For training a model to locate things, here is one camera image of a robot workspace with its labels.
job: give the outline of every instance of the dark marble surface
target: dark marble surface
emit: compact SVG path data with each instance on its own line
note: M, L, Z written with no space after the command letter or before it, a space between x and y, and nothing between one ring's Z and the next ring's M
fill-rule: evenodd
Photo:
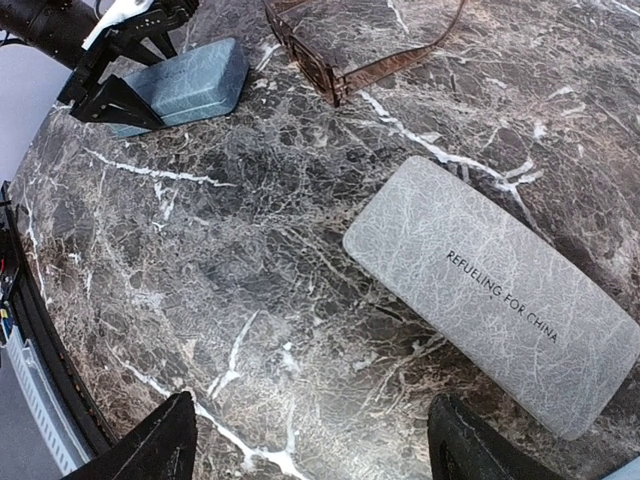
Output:
M430 40L454 8L342 3L296 15L310 43L349 47L331 54L345 68ZM176 40L244 42L253 71L235 114L117 141L54 109L12 195L113 426L186 388L197 478L428 479L427 407L446 391L567 477L638 455L640 368L587 434L554 438L341 238L408 156L430 156L639 320L639 12L638 0L474 0L429 62L334 110L276 48L259 2L209 2Z

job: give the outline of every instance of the sunglasses frame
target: sunglasses frame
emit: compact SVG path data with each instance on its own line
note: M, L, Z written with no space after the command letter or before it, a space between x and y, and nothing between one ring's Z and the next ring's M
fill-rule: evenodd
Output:
M264 4L271 30L280 44L287 50L290 60L298 64L300 71L328 103L334 107L339 107L354 92L408 68L438 48L453 31L458 20L460 20L462 10L468 0L460 0L456 14L449 26L434 42L391 54L344 75L336 74L334 68L322 56L296 37L294 29L282 18L284 13L310 1L262 0L262 3ZM315 75L308 71L309 63L316 68Z

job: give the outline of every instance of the black cable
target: black cable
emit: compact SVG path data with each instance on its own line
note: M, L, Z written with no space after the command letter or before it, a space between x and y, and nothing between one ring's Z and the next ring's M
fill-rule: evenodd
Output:
M98 21L100 21L100 19L102 18L102 14L100 13L100 4L102 3L102 0L95 0L93 2L93 14L96 16L96 19Z
M9 35L11 35L9 32L5 32L4 40L0 42L0 47L6 47L8 45L26 45L26 43L19 38L9 38Z

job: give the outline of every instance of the textured case surface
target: textured case surface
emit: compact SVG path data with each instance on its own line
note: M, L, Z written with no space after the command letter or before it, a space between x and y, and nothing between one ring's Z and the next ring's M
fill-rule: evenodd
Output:
M565 439L589 428L640 353L640 327L604 291L426 158L400 167L344 246Z
M168 127L227 115L242 93L249 62L235 38L225 38L145 68L125 81ZM112 125L128 137L147 130Z

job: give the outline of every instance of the black plastic part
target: black plastic part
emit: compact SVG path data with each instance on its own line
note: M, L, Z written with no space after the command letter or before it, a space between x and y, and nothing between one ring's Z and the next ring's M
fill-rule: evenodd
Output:
M58 100L73 104L71 115L84 122L119 123L147 130L164 127L162 119L124 81L111 76L101 85L100 78L120 55L145 65L161 61L140 43L145 38L166 58L175 56L167 32L188 22L198 6L199 0L156 0L145 13L107 27L78 62Z
M74 69L97 20L82 0L0 0L0 30Z
M431 403L428 436L433 480L563 480L452 395Z
M171 43L171 38L167 32L149 37L149 40L153 42L165 58L173 58L178 55L178 52L176 52L173 43Z
M82 382L49 317L22 249L16 218L8 204L8 186L5 182L0 190L0 202L4 204L0 210L0 221L5 224L0 236L3 238L3 254L13 255L19 266L9 295L16 324L23 336L36 346L60 399L93 454L102 455L115 445L117 438Z
M4 40L0 40L0 47L8 47L9 45L27 45L19 38L9 38L10 32L5 31Z
M0 202L0 208L9 207L11 202ZM0 307L9 300L19 271L18 256L13 248L9 223L0 214Z
M164 126L158 114L124 80L111 75L95 87L73 116L83 122L124 123L148 130Z
M63 480L190 480L197 440L191 394L176 394L113 449Z

